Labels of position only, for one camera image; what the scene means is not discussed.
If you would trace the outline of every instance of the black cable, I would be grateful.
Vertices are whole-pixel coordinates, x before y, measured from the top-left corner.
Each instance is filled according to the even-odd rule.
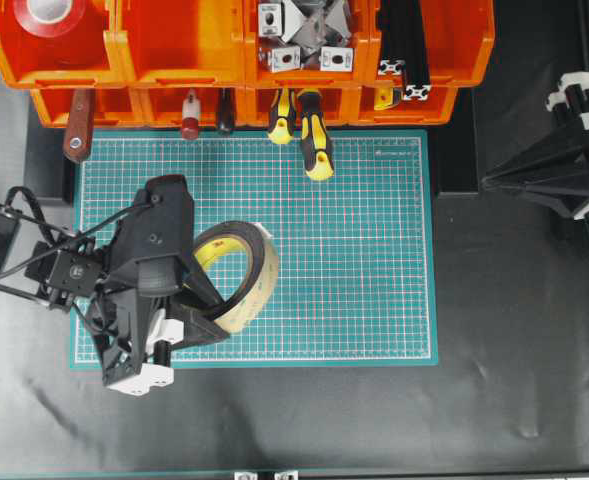
[[[126,215],[130,212],[133,212],[134,210],[138,210],[141,208],[150,208],[151,205],[149,204],[143,204],[143,205],[131,205],[127,208],[124,208],[123,210],[116,212],[114,215],[112,215],[111,217],[109,217],[106,220],[103,220],[101,223],[99,223],[98,225],[96,225],[95,227],[90,228],[89,230],[80,233],[79,235],[77,235],[74,238],[70,238],[69,240],[66,240],[63,243],[59,243],[58,245],[54,245],[52,248],[48,248],[47,250],[45,250],[44,252],[33,256],[32,258],[29,258],[27,260],[25,260],[24,262],[19,263],[18,265],[15,265],[14,267],[10,268],[9,270],[5,270],[4,272],[0,273],[0,280],[2,280],[3,278],[9,277],[10,275],[14,275],[17,272],[20,272],[21,270],[23,270],[25,267],[27,267],[28,265],[34,263],[34,262],[38,262],[39,260],[57,252],[58,250],[63,250],[65,248],[71,247],[72,245],[74,245],[75,243],[79,242],[80,240],[83,240],[84,238],[89,237],[90,235],[98,232],[99,230],[101,230],[102,228],[105,228],[107,225],[109,225],[110,223],[118,220],[120,217],[122,217],[123,215]]]
[[[55,231],[65,235],[66,237],[73,237],[74,236],[74,234],[65,230],[64,228],[57,227],[56,225],[50,225],[49,223],[43,222],[43,221],[38,220],[36,218],[28,217],[27,215],[23,215],[22,213],[14,210],[14,209],[12,209],[11,211],[8,211],[7,213],[9,215],[12,215],[13,217],[20,218],[21,220],[25,220],[26,222],[34,223],[35,225],[38,225],[39,227],[46,227],[50,230],[55,230]]]
[[[81,307],[79,307],[76,304],[76,302],[72,303],[72,308],[76,312],[76,315],[78,315],[79,318],[81,319],[81,321],[83,322],[83,326],[85,327],[85,329],[87,331],[89,331],[90,333],[92,333],[94,335],[101,335],[102,332],[100,330],[98,330],[93,324],[90,323],[90,321],[87,319],[85,314],[83,314],[83,312],[81,311]]]
[[[16,194],[19,192],[23,194],[23,198],[29,205],[30,210],[32,210],[32,215],[34,215],[34,218],[46,224],[47,222],[45,221],[45,215],[43,215],[43,210],[41,210],[41,205],[40,203],[38,203],[36,195],[34,195],[34,193],[27,187],[10,188],[7,191],[7,196],[5,197],[5,206],[11,207],[12,202],[14,202],[14,198],[16,197]],[[50,245],[54,245],[54,235],[52,235],[52,231],[50,230],[50,228],[45,225],[39,225],[38,228],[41,231],[41,234],[43,235],[45,241]]]

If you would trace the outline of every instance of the white bracket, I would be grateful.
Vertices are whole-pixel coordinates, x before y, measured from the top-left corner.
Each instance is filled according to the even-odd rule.
[[[258,4],[258,36],[280,37],[283,35],[283,6],[280,3]]]
[[[322,72],[351,72],[354,68],[354,49],[341,47],[321,48]]]
[[[267,65],[272,73],[301,68],[301,47],[272,48],[267,52]]]

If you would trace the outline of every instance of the cutting mat grid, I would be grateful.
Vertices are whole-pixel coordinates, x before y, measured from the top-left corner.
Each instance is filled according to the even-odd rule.
[[[312,182],[298,145],[262,134],[196,142],[174,132],[99,133],[81,167],[77,226],[130,204],[157,175],[181,173],[200,233],[226,220],[260,222],[274,235],[278,286],[242,333],[174,353],[177,367],[287,364],[434,364],[436,326],[424,132],[334,135],[336,176]],[[99,233],[111,239],[113,227]],[[229,295],[243,255],[211,272]],[[72,367],[97,365],[72,318]]]

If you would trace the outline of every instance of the tool handle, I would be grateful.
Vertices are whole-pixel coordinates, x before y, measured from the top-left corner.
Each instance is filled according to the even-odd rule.
[[[219,135],[229,137],[236,127],[236,114],[232,101],[232,89],[221,88],[218,91],[218,109],[216,111],[216,130]]]
[[[92,153],[96,90],[76,89],[63,137],[63,153],[74,163],[87,160]]]
[[[334,161],[332,139],[327,134],[321,109],[321,94],[316,89],[305,89],[299,92],[298,99],[303,107],[301,150],[305,173],[312,180],[327,180],[334,175]]]
[[[294,138],[296,102],[294,91],[289,88],[277,90],[270,107],[270,124],[267,136],[277,145],[286,145]]]

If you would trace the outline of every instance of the black table surface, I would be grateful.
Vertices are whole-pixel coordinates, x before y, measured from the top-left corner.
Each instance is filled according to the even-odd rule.
[[[582,66],[576,17],[569,0],[497,0],[481,173],[551,130],[544,99]],[[0,82],[0,200],[23,178],[27,109]],[[589,468],[589,262],[535,205],[433,206],[436,367],[183,370],[131,398],[69,370],[67,317],[0,295],[0,475]],[[68,208],[46,215],[71,223]],[[13,260],[37,238],[23,235]]]

